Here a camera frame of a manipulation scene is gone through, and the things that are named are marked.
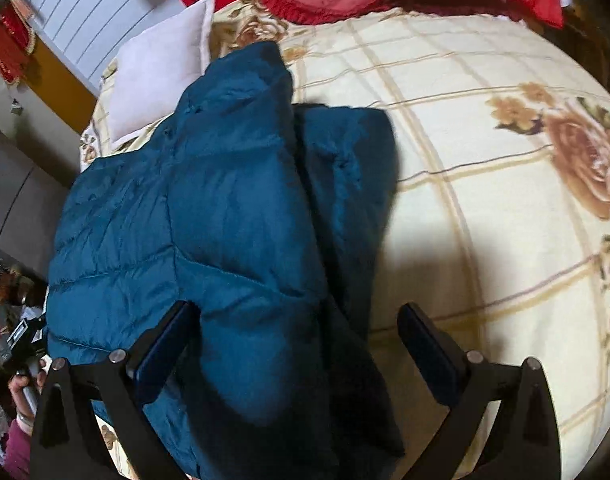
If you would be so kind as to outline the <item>person's left hand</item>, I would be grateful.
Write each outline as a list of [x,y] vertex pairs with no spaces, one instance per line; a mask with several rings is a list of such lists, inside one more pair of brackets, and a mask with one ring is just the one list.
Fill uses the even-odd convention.
[[[16,372],[8,382],[17,414],[28,420],[34,420],[36,416],[38,398],[47,377],[45,367],[46,361],[39,359],[29,370]],[[33,401],[29,401],[26,396],[26,392],[29,390],[34,392],[35,400]]]

